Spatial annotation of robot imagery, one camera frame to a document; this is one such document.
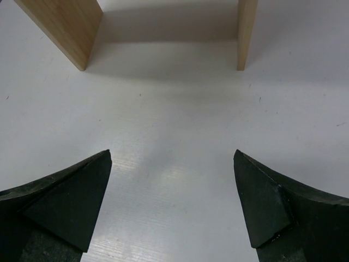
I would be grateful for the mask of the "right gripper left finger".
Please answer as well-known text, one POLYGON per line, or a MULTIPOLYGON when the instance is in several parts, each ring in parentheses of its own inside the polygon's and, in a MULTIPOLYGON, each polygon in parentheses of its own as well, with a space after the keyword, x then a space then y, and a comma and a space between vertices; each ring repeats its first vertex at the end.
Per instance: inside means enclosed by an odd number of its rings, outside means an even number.
POLYGON ((112 167, 109 150, 1 191, 1 261, 80 261, 112 167))

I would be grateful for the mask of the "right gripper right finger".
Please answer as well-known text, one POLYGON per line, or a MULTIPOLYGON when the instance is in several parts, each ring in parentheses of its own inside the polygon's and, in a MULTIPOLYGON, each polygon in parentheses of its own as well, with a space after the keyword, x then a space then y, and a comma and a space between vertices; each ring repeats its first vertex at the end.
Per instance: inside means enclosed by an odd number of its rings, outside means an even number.
POLYGON ((348 261, 348 199, 282 175, 240 150, 234 176, 259 261, 348 261))

